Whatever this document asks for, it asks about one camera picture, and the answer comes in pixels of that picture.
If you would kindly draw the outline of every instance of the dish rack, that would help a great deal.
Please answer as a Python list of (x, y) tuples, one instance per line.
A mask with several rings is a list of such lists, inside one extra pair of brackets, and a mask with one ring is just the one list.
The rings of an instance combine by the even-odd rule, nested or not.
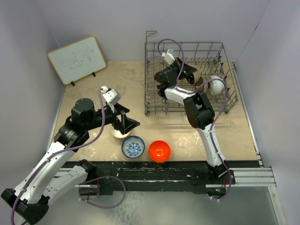
[[(158, 95), (157, 85), (159, 84), (154, 80), (156, 72), (165, 69), (168, 64), (160, 57), (158, 53), (158, 42), (150, 42), (149, 36), (156, 34), (157, 31), (146, 31), (145, 42), (145, 115), (150, 112), (157, 114), (163, 112), (166, 115), (168, 113), (180, 113), (185, 112), (184, 106), (172, 101), (165, 100)], [(230, 69), (224, 45), (222, 42), (178, 42), (184, 52), (184, 62), (188, 64), (197, 65), (200, 69), (200, 76), (209, 79), (210, 75), (217, 75), (224, 79), (228, 86), (227, 101), (225, 104), (224, 112), (229, 111), (238, 102), (238, 96), (236, 91), (235, 79)], [(168, 49), (173, 49), (173, 56), (182, 58), (179, 47), (173, 42), (162, 42), (160, 45), (160, 51), (166, 52)], [(177, 86), (193, 91), (197, 88), (197, 83), (194, 85), (189, 84), (186, 79), (177, 83)], [(210, 94), (207, 91), (208, 99), (215, 111), (219, 111), (222, 107), (224, 100), (225, 90), (216, 96)]]

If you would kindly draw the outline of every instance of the whiteboard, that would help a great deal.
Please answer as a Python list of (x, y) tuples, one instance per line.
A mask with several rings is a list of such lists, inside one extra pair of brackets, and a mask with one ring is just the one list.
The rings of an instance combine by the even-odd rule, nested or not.
[(106, 67), (93, 36), (49, 52), (48, 59), (65, 85)]

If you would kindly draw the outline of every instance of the gray floor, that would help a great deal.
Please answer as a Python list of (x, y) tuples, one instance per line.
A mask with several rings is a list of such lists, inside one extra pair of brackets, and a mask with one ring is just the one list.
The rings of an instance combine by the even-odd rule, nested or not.
[[(111, 205), (122, 193), (91, 200)], [(48, 211), (39, 225), (277, 225), (267, 188), (234, 187), (217, 203), (188, 192), (128, 192), (115, 209), (104, 210), (78, 200), (72, 189)]]

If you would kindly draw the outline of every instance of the wire dish rack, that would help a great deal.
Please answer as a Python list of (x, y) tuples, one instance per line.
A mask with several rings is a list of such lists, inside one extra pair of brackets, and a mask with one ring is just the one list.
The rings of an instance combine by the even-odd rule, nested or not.
[[(149, 36), (156, 34), (157, 31), (146, 31), (145, 42), (145, 115), (150, 112), (154, 114), (158, 112), (179, 113), (185, 112), (184, 106), (171, 101), (165, 100), (158, 95), (157, 85), (154, 80), (154, 75), (158, 71), (165, 69), (168, 64), (160, 57), (158, 53), (158, 42), (150, 42)], [(197, 66), (200, 71), (200, 76), (209, 79), (210, 75), (217, 75), (225, 80), (228, 86), (227, 101), (225, 104), (225, 113), (229, 111), (238, 102), (235, 79), (232, 75), (230, 64), (228, 62), (224, 45), (222, 42), (178, 42), (184, 52), (184, 62)], [(182, 58), (179, 47), (173, 42), (162, 42), (160, 50), (166, 52), (168, 49), (173, 49), (173, 56)], [(186, 79), (177, 83), (177, 86), (187, 89), (195, 90), (199, 84), (189, 84)], [(220, 94), (213, 96), (209, 91), (206, 92), (208, 99), (215, 111), (219, 111), (222, 107), (225, 90)]]

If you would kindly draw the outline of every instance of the white wall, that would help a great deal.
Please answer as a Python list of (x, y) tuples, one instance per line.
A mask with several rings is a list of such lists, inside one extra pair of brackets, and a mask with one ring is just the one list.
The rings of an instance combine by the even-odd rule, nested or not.
[(242, 53), (270, 0), (37, 0), (59, 45), (96, 35), (106, 60), (143, 60), (146, 30), (156, 40), (223, 41)]
[(237, 63), (257, 144), (290, 225), (300, 221), (300, 2), (272, 0)]
[[(64, 91), (47, 59), (58, 46), (34, 0), (0, 1), (0, 193), (43, 156)], [(10, 207), (0, 201), (2, 224)]]

